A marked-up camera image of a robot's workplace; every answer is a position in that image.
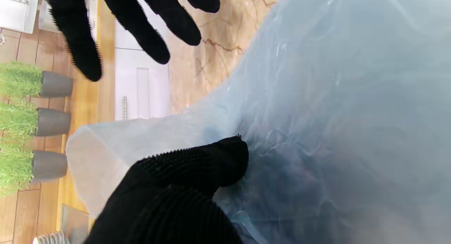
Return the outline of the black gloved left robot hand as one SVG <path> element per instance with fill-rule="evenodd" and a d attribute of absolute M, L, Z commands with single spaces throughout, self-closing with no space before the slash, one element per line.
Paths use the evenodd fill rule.
<path fill-rule="evenodd" d="M 154 61 L 168 63 L 168 47 L 137 0 L 104 1 Z M 103 70 L 85 0 L 48 2 L 73 63 L 89 80 L 100 80 Z M 190 46 L 200 44 L 199 28 L 178 0 L 145 2 L 177 38 Z M 220 0 L 188 2 L 208 13 L 220 9 Z M 139 160 L 109 197 L 84 244 L 243 244 L 212 198 L 220 187 L 243 178 L 248 161 L 248 146 L 239 135 Z"/>

